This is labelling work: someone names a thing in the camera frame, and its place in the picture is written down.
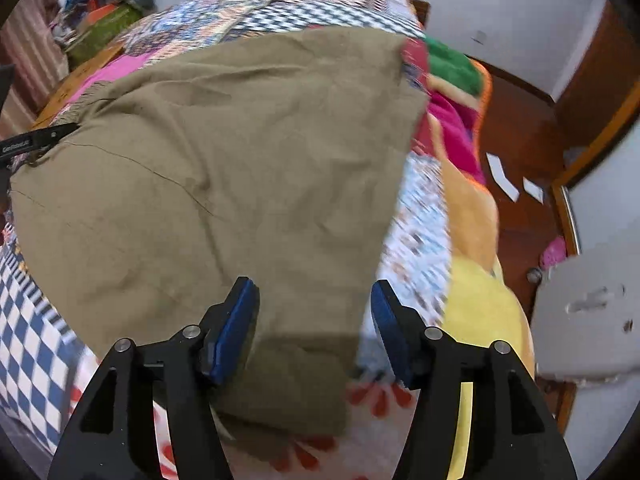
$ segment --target metal screw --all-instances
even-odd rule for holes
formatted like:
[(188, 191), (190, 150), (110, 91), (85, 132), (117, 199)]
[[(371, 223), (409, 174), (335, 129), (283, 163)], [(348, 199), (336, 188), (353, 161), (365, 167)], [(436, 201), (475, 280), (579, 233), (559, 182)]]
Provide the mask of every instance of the metal screw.
[(437, 341), (442, 338), (442, 330), (440, 330), (437, 326), (430, 326), (427, 330), (424, 331), (424, 335), (427, 336), (427, 339), (431, 339), (433, 341)]
[(182, 329), (182, 335), (187, 339), (193, 339), (200, 335), (200, 327), (197, 325), (189, 325)]
[(498, 354), (508, 354), (509, 352), (511, 352), (511, 347), (506, 341), (496, 341), (494, 343), (494, 348), (495, 351), (498, 352)]
[(116, 341), (116, 344), (113, 345), (113, 347), (116, 349), (116, 352), (124, 352), (125, 350), (129, 350), (130, 346), (131, 346), (131, 341), (126, 337), (123, 337), (122, 339), (118, 339)]
[(544, 274), (539, 267), (531, 267), (527, 270), (527, 281), (533, 285), (539, 285), (543, 277)]

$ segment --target green fabric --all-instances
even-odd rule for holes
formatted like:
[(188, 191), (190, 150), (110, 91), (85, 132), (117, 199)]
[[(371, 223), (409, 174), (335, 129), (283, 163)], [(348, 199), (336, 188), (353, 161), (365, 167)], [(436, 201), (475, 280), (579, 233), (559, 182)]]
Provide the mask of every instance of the green fabric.
[(467, 56), (429, 36), (424, 37), (424, 43), (429, 51), (429, 67), (433, 75), (474, 97), (480, 95), (482, 76)]
[(113, 38), (140, 18), (142, 13), (139, 10), (122, 4), (95, 22), (65, 50), (69, 69), (75, 69), (98, 54)]

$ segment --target door frame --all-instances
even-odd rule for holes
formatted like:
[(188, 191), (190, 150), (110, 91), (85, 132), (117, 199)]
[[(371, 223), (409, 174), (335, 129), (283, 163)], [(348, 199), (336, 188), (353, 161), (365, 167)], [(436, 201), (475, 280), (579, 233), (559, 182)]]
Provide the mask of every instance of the door frame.
[[(640, 115), (640, 79), (635, 82), (622, 106), (589, 147), (580, 154), (551, 184), (568, 256), (580, 254), (574, 215), (569, 202), (569, 191), (593, 170), (620, 143)], [(562, 434), (569, 422), (577, 388), (573, 383), (563, 383), (558, 392), (556, 422)]]

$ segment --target folded clothes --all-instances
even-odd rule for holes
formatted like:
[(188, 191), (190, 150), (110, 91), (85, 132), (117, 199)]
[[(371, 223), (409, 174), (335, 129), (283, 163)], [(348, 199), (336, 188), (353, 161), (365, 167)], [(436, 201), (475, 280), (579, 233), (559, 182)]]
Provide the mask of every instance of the folded clothes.
[(402, 72), (404, 42), (356, 27), (273, 34), (113, 82), (12, 178), (31, 275), (98, 356), (122, 336), (167, 338), (251, 276), (254, 339), (216, 408), (340, 433), (426, 100)]

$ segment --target curtain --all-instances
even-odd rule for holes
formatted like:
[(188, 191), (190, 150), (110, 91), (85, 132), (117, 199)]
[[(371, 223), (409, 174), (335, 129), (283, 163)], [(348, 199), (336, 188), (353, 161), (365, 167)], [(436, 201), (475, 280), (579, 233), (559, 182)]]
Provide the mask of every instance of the curtain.
[(59, 8), (58, 0), (20, 0), (0, 28), (0, 65), (15, 65), (14, 82), (0, 114), (0, 139), (30, 130), (68, 74), (66, 57), (49, 30)]

